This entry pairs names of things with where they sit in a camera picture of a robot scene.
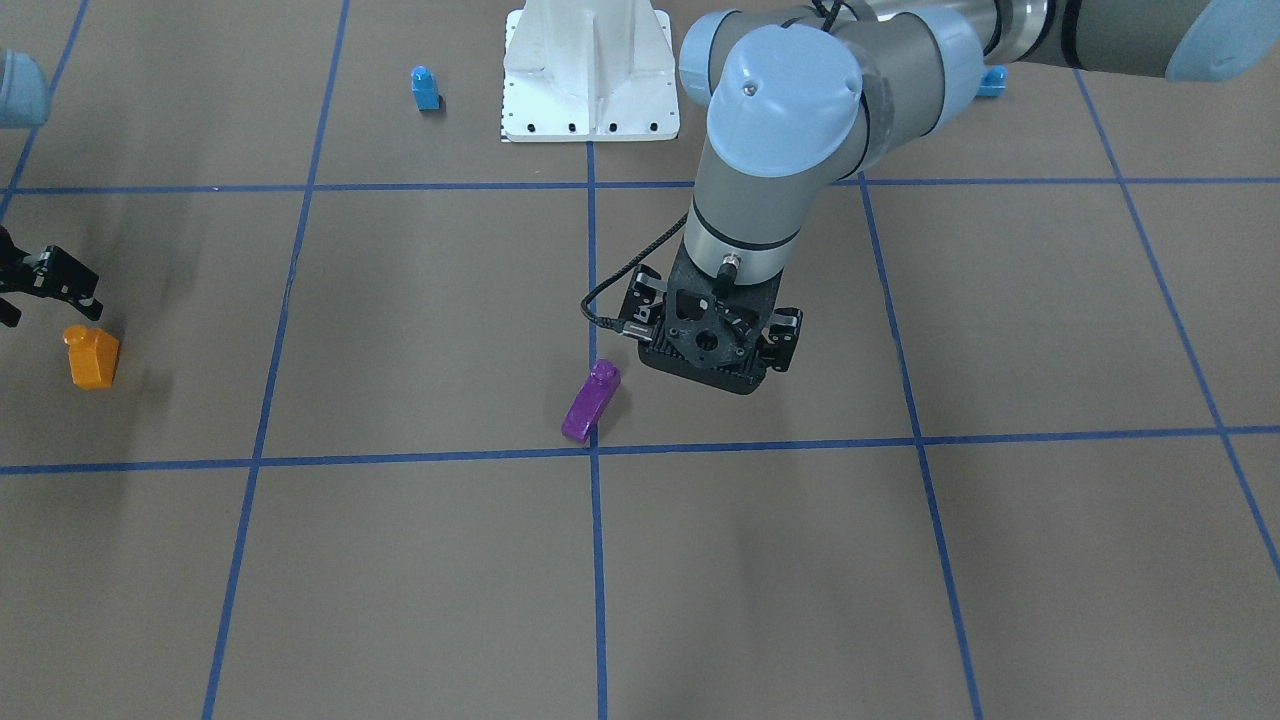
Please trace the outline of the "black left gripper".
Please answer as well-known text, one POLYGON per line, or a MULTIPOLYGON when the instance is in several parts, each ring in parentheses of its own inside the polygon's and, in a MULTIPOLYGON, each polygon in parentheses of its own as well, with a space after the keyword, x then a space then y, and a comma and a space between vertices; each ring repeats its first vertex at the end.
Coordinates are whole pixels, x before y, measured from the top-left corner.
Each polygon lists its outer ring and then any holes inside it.
POLYGON ((750 395, 771 372, 787 372, 803 310, 777 305, 782 278, 721 288, 681 249, 668 277, 639 265, 623 299, 623 334, 639 361, 735 395, 750 395))

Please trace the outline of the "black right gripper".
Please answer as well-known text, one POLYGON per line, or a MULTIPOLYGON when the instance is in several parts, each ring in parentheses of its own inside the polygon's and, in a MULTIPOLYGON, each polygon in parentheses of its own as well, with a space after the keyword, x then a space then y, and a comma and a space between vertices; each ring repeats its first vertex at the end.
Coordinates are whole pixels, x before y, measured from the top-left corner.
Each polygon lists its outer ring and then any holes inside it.
MULTIPOLYGON (((65 249, 49 245, 42 252, 28 255, 19 250, 8 228, 1 227, 1 295, 24 293, 69 304, 91 322, 99 322, 102 304, 95 291, 99 274, 87 268, 65 249)), ((15 328, 22 310, 1 299, 1 324, 15 328)))

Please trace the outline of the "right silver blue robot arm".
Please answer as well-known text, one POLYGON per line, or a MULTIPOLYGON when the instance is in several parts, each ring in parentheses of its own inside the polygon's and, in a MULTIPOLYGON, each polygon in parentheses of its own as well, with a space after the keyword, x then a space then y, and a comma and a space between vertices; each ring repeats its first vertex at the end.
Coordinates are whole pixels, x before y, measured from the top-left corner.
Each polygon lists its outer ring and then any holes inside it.
MULTIPOLYGON (((49 119, 51 90, 41 65, 28 54, 3 50, 1 127, 33 129, 49 119)), ((40 252, 18 247, 10 231, 1 228, 1 293, 23 293, 68 304, 97 322, 102 304, 96 299, 99 274, 65 249, 49 245, 40 252)))

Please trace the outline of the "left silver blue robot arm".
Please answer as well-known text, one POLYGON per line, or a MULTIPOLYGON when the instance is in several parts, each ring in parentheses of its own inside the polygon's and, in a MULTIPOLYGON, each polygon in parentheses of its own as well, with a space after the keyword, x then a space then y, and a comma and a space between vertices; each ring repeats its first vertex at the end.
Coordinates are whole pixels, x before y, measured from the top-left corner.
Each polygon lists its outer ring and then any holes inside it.
POLYGON ((749 395, 786 372, 803 313, 778 304, 819 192, 942 129, 1016 61, 1169 82, 1221 82, 1277 42, 1275 1, 813 1, 701 17, 678 54, 707 111, 680 237, 659 274, 616 272, 616 316, 582 314, 636 342, 640 360, 749 395))

